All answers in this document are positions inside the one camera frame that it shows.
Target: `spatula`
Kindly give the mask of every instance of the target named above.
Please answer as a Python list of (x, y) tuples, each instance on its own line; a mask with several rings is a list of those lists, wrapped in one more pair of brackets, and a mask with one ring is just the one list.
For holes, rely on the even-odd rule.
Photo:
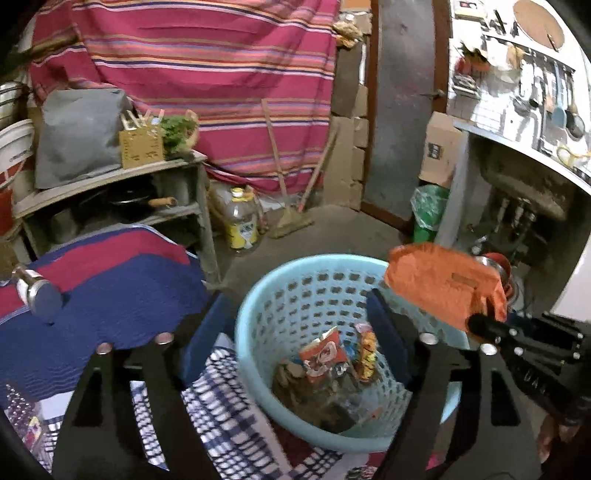
[(564, 99), (562, 93), (562, 83), (558, 64), (554, 62), (554, 74), (556, 75), (556, 106), (552, 112), (552, 123), (558, 128), (566, 127), (566, 110), (564, 109)]

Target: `orange bag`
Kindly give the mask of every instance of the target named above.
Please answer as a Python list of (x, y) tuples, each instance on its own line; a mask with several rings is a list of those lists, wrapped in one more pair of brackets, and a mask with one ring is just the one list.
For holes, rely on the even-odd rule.
[(500, 322), (507, 317), (499, 273), (466, 254), (435, 244), (393, 249), (384, 281), (397, 295), (464, 332), (474, 313)]

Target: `snack wrapper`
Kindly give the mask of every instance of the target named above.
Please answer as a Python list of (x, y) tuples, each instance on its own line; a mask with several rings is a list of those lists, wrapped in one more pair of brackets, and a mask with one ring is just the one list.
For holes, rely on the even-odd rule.
[(312, 384), (322, 383), (331, 373), (339, 377), (350, 367), (337, 327), (331, 328), (300, 350), (300, 359), (304, 363), (306, 378)]
[(359, 381), (369, 383), (375, 376), (376, 350), (378, 340), (371, 325), (358, 323), (355, 330), (359, 333), (359, 358), (356, 365)]

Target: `cardboard box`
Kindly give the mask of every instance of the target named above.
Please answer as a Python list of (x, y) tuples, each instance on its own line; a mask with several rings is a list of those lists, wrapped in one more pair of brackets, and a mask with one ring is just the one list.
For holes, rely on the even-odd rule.
[(366, 118), (353, 118), (353, 144), (367, 148), (369, 139), (369, 121)]
[(371, 0), (341, 0), (340, 10), (346, 11), (367, 11), (371, 12)]
[(349, 207), (353, 210), (361, 210), (361, 201), (363, 200), (363, 185), (354, 181), (349, 189)]
[(365, 150), (353, 148), (351, 155), (351, 180), (363, 180), (363, 163), (365, 162)]
[(353, 120), (343, 116), (331, 119), (333, 128), (338, 128), (335, 146), (324, 169), (324, 203), (328, 205), (349, 204), (350, 168), (353, 156)]
[(330, 110), (335, 115), (353, 117), (359, 90), (361, 57), (361, 42), (357, 42), (351, 50), (340, 48), (337, 52), (335, 81), (330, 101)]
[(371, 12), (356, 12), (355, 26), (363, 35), (371, 35)]
[(368, 116), (368, 88), (365, 85), (359, 85), (357, 88), (352, 116)]
[(446, 188), (451, 186), (460, 148), (468, 135), (453, 126), (454, 120), (445, 113), (433, 112), (427, 124), (423, 164), (418, 175), (421, 180)]
[(135, 130), (119, 132), (121, 164), (134, 168), (148, 163), (164, 161), (164, 146), (160, 125), (148, 125)]

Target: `broom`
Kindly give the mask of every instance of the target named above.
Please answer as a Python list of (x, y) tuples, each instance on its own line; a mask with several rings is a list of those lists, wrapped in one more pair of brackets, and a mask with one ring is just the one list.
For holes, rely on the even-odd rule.
[(277, 150), (277, 143), (275, 142), (275, 135), (273, 134), (273, 123), (271, 122), (271, 114), (269, 113), (267, 99), (261, 99), (261, 105), (267, 122), (267, 130), (269, 130), (269, 139), (271, 140), (271, 148), (273, 149), (273, 160), (275, 161), (275, 168), (277, 169), (277, 176), (279, 177), (279, 186), (281, 187), (281, 194), (283, 195), (283, 201), (285, 203), (283, 216), (279, 219), (277, 224), (269, 230), (269, 236), (271, 238), (281, 238), (282, 236), (289, 235), (296, 230), (311, 225), (314, 223), (314, 219), (306, 214), (299, 213), (289, 205), (287, 188), (285, 187), (285, 179), (283, 178), (283, 171), (279, 161), (279, 152)]

